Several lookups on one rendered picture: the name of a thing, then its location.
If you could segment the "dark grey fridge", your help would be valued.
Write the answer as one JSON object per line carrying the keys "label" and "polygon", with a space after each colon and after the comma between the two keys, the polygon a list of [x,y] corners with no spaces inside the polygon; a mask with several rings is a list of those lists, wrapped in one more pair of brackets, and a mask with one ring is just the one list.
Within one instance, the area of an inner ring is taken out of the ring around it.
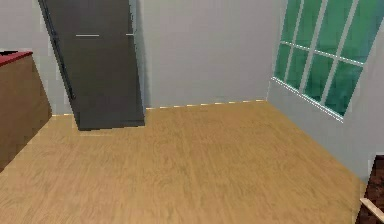
{"label": "dark grey fridge", "polygon": [[144,124],[129,0],[46,0],[80,131]]}

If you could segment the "green paned window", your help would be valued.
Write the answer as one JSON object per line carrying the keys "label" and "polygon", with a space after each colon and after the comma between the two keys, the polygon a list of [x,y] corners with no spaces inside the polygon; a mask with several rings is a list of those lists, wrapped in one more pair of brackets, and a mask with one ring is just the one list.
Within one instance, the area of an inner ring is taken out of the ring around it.
{"label": "green paned window", "polygon": [[384,22],[384,0],[284,0],[272,80],[338,121]]}

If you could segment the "brown cabinet with red top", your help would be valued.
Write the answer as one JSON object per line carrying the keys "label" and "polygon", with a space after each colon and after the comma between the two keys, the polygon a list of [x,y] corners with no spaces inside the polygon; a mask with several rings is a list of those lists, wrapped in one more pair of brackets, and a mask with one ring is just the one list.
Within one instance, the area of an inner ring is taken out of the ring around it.
{"label": "brown cabinet with red top", "polygon": [[51,116],[33,53],[17,52],[0,61],[0,172]]}

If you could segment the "dark brown wooden furniture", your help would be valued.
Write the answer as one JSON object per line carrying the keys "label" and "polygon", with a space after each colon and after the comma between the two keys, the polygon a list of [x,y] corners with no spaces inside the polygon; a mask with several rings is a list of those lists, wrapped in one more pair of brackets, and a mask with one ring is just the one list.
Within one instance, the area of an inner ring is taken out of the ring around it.
{"label": "dark brown wooden furniture", "polygon": [[[384,212],[384,155],[375,157],[364,197]],[[366,206],[360,207],[355,224],[384,224]]]}

